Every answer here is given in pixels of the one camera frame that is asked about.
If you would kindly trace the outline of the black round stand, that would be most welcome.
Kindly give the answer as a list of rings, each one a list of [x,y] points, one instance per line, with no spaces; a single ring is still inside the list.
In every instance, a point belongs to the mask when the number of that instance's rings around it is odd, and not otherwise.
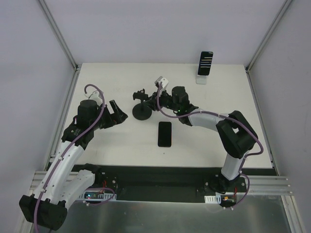
[[[137,120],[147,120],[152,115],[152,109],[148,106],[148,100],[140,100],[132,109],[132,115]]]

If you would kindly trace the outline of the blue edged black phone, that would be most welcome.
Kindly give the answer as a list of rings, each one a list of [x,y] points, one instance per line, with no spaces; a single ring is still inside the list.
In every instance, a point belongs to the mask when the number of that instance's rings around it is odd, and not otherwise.
[[[213,52],[211,51],[202,51],[199,60],[198,72],[200,76],[208,76],[211,69],[213,59]]]

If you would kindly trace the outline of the white phone stand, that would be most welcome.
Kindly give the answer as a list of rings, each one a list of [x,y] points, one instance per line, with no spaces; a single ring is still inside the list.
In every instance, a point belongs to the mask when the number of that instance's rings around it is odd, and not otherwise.
[[[207,84],[207,76],[206,75],[197,75],[196,76],[197,84]]]

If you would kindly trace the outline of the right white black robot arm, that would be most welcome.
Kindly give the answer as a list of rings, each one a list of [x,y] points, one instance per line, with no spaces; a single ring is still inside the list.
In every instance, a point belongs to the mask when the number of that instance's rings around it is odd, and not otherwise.
[[[219,134],[226,151],[225,163],[220,174],[209,187],[220,193],[228,192],[236,186],[236,180],[241,175],[241,169],[249,156],[248,152],[259,143],[258,136],[240,111],[230,114],[217,114],[205,111],[190,103],[185,87],[176,86],[168,94],[162,83],[156,85],[157,92],[153,93],[154,110],[162,112],[163,108],[170,109],[182,124],[203,127]]]

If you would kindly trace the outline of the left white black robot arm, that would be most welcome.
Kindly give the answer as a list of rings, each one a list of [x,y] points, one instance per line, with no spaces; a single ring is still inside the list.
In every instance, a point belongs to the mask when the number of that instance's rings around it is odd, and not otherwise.
[[[57,155],[45,177],[30,196],[22,196],[19,201],[21,211],[28,222],[54,231],[58,230],[68,214],[69,208],[89,187],[99,188],[103,184],[101,169],[85,164],[69,184],[66,180],[76,161],[85,152],[98,129],[107,129],[123,123],[124,113],[111,100],[113,112],[107,105],[95,100],[83,100],[78,106],[77,115],[64,130]]]

